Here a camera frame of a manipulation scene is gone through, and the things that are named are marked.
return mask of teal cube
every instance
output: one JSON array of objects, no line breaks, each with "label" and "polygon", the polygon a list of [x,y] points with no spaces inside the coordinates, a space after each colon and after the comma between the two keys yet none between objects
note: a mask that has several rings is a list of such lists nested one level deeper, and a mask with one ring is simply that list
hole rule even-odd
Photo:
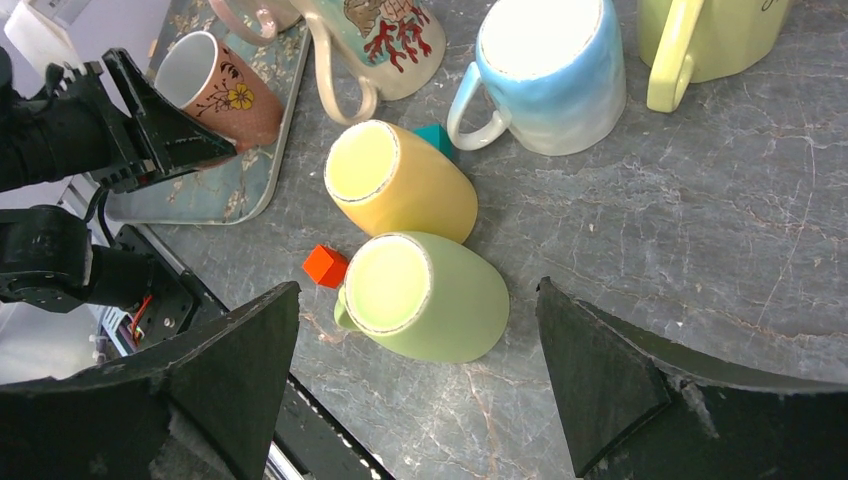
[{"label": "teal cube", "polygon": [[453,148],[450,137],[448,137],[448,132],[441,125],[438,123],[427,125],[426,127],[416,129],[414,133],[427,140],[430,145],[436,147],[448,160],[452,162],[456,161],[456,150]]}]

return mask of red coral design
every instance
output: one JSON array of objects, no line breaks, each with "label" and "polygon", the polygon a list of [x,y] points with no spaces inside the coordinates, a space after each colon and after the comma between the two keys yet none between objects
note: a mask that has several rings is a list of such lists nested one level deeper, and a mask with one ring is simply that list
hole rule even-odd
[{"label": "red coral design", "polygon": [[399,72],[403,73],[403,67],[400,66],[398,58],[406,58],[406,54],[395,49],[393,43],[395,38],[391,35],[392,32],[398,29],[397,25],[390,24],[385,20],[380,20],[380,32],[373,40],[365,44],[365,53],[368,54],[368,60],[375,63],[377,56],[383,54],[383,47],[386,47],[386,52],[389,54],[389,61],[392,62]]},{"label": "red coral design", "polygon": [[418,21],[423,25],[424,22],[430,23],[430,17],[424,13],[424,10],[421,10],[420,7],[412,7],[412,13],[415,14],[415,17],[418,18]]},{"label": "red coral design", "polygon": [[418,63],[418,58],[415,56],[418,53],[418,50],[412,46],[412,42],[418,44],[418,47],[421,48],[421,53],[423,53],[425,57],[429,57],[430,53],[433,52],[433,48],[421,38],[421,32],[421,25],[418,25],[414,18],[410,18],[409,20],[401,22],[397,35],[403,49],[409,53],[409,58],[415,63]]}]

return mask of block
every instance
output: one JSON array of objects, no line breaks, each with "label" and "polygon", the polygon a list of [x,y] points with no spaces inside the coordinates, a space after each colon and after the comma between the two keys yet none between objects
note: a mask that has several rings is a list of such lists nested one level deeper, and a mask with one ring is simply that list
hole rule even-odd
[{"label": "block", "polygon": [[344,281],[347,265],[344,255],[332,248],[317,245],[303,262],[303,270],[318,285],[338,288]]},{"label": "block", "polygon": [[414,131],[416,135],[427,140],[427,142],[436,147],[442,155],[448,158],[451,162],[456,161],[456,150],[453,147],[453,143],[450,141],[450,137],[448,137],[448,132],[442,128],[438,123],[433,125],[428,125],[426,127],[421,127]]}]

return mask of mug rim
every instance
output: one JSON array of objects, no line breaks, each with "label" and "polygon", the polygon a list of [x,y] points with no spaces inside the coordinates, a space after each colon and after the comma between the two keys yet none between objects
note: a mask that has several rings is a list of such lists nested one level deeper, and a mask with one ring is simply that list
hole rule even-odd
[{"label": "mug rim", "polygon": [[426,270],[427,270],[428,288],[427,288],[426,294],[424,295],[424,298],[422,298],[420,303],[418,304],[418,307],[416,308],[415,313],[410,315],[409,318],[407,318],[404,322],[400,323],[399,325],[396,325],[396,326],[389,328],[389,329],[380,330],[380,329],[375,329],[375,328],[372,328],[371,326],[365,325],[358,320],[357,317],[359,316],[359,312],[356,311],[355,304],[353,302],[351,302],[351,298],[350,298],[350,295],[351,295],[350,292],[353,289],[350,288],[348,278],[345,278],[345,282],[344,282],[345,283],[345,291],[344,291],[344,297],[345,298],[344,298],[344,301],[345,301],[345,305],[347,306],[347,311],[348,311],[348,314],[350,316],[350,319],[353,321],[354,324],[356,324],[357,328],[359,328],[363,333],[367,333],[369,335],[381,336],[381,337],[391,336],[391,335],[400,333],[401,331],[406,330],[410,326],[414,325],[418,321],[418,319],[421,318],[421,314],[423,313],[424,309],[426,308],[428,302],[430,301],[430,297],[433,293],[433,286],[432,286],[433,285],[433,262],[431,261],[430,257],[425,253],[426,251],[424,250],[424,246],[421,245],[413,237],[411,237],[410,235],[407,235],[404,232],[385,233],[385,234],[382,234],[382,235],[378,235],[378,236],[372,238],[370,241],[368,241],[365,245],[362,246],[360,251],[357,252],[357,254],[354,255],[353,259],[351,260],[350,265],[348,266],[348,275],[354,269],[353,267],[354,267],[354,264],[356,263],[356,257],[359,256],[359,254],[363,250],[367,251],[366,249],[373,249],[375,247],[374,244],[376,242],[383,241],[383,240],[386,240],[386,239],[392,239],[392,237],[402,239],[403,241],[412,244],[412,246],[415,248],[415,250],[417,250],[418,255],[421,257],[421,260],[423,260],[424,265],[427,267]]},{"label": "mug rim", "polygon": [[[391,138],[391,141],[394,144],[394,156],[392,157],[392,163],[389,166],[388,172],[380,182],[380,185],[378,185],[377,188],[375,188],[373,191],[368,192],[364,196],[358,198],[345,197],[339,194],[339,191],[334,188],[334,186],[330,183],[329,170],[330,163],[332,163],[333,161],[333,153],[336,151],[336,147],[338,146],[338,143],[342,138],[347,135],[353,135],[354,133],[357,133],[358,130],[364,130],[366,127],[373,126],[379,126]],[[383,190],[386,189],[386,187],[389,185],[389,183],[391,183],[392,179],[397,174],[398,165],[400,164],[400,150],[400,139],[398,138],[397,133],[392,128],[392,125],[390,125],[388,122],[384,122],[382,120],[377,119],[371,119],[349,127],[347,130],[342,132],[342,134],[339,136],[339,138],[336,139],[335,142],[333,142],[333,145],[330,146],[330,151],[327,153],[327,161],[324,163],[324,186],[327,188],[327,192],[330,194],[331,197],[333,197],[333,199],[336,199],[348,205],[365,202],[373,197],[376,197],[377,195],[382,193]]]},{"label": "mug rim", "polygon": [[194,101],[196,101],[197,97],[199,97],[200,94],[203,93],[203,90],[206,88],[207,85],[209,85],[209,82],[212,80],[212,77],[215,75],[215,65],[218,65],[218,57],[221,55],[221,49],[220,49],[220,45],[218,43],[218,38],[215,37],[215,35],[212,35],[211,33],[207,32],[205,30],[199,30],[199,31],[191,32],[191,33],[187,34],[186,36],[181,38],[179,41],[177,41],[177,43],[175,43],[173,47],[171,47],[171,50],[168,52],[167,55],[165,55],[165,58],[162,59],[162,63],[159,65],[159,68],[156,69],[156,78],[153,79],[153,88],[155,88],[156,90],[159,90],[159,85],[161,85],[159,83],[159,79],[160,79],[160,75],[162,73],[162,69],[166,65],[168,65],[168,63],[169,63],[168,60],[171,60],[171,62],[174,61],[174,57],[172,55],[175,51],[177,51],[177,47],[179,47],[180,44],[183,43],[186,39],[189,39],[189,38],[192,38],[192,37],[197,37],[197,36],[203,36],[203,37],[206,37],[206,38],[208,38],[209,40],[212,41],[212,46],[214,47],[215,56],[212,58],[212,65],[209,68],[209,73],[206,75],[206,80],[203,81],[203,83],[200,85],[200,87],[198,87],[198,89],[194,93],[194,95],[187,102],[185,102],[183,105],[177,105],[177,107],[180,110],[185,110],[186,108],[188,108],[189,105],[191,105]]}]

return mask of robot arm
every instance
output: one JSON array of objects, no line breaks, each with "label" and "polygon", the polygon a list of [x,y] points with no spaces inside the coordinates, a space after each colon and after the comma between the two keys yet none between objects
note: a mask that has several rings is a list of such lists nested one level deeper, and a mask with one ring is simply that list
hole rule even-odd
[{"label": "robot arm", "polygon": [[109,50],[103,63],[129,117],[103,88],[100,63],[51,65],[45,87],[27,100],[13,89],[11,60],[0,49],[0,192],[80,173],[111,192],[132,192],[236,154],[159,95],[125,50]]},{"label": "robot arm", "polygon": [[[102,215],[106,193],[132,192],[235,156],[230,142],[159,95],[125,50],[109,50],[103,63],[130,116],[112,104],[97,62],[81,69],[51,64],[44,88],[22,98],[0,48],[0,192],[88,173],[100,185],[92,204]],[[150,311],[187,295],[179,275],[149,249],[92,245],[90,220],[55,206],[0,210],[0,301],[58,313],[83,303],[132,312],[153,294]],[[184,317],[194,302],[178,302]]]}]

